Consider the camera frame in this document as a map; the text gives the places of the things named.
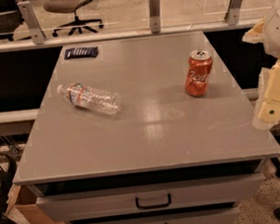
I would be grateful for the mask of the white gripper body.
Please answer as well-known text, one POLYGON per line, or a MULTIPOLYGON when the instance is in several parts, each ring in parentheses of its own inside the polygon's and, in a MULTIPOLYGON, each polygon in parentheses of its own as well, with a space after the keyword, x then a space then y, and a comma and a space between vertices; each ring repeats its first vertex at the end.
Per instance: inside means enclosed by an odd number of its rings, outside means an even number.
POLYGON ((263 28, 265 52, 280 59, 280 0, 276 0, 266 14, 263 28))

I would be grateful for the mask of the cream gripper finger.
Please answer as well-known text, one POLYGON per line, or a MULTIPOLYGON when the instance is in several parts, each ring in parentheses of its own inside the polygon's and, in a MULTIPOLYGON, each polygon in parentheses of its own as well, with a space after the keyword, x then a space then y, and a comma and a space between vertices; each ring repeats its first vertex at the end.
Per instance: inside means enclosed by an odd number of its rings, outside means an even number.
POLYGON ((280 119, 280 60, 261 70, 257 91, 252 125, 259 130, 270 129, 280 119))
POLYGON ((264 42, 264 25, 265 18, 262 18, 249 29, 242 37, 242 40, 247 43, 261 43, 264 42))

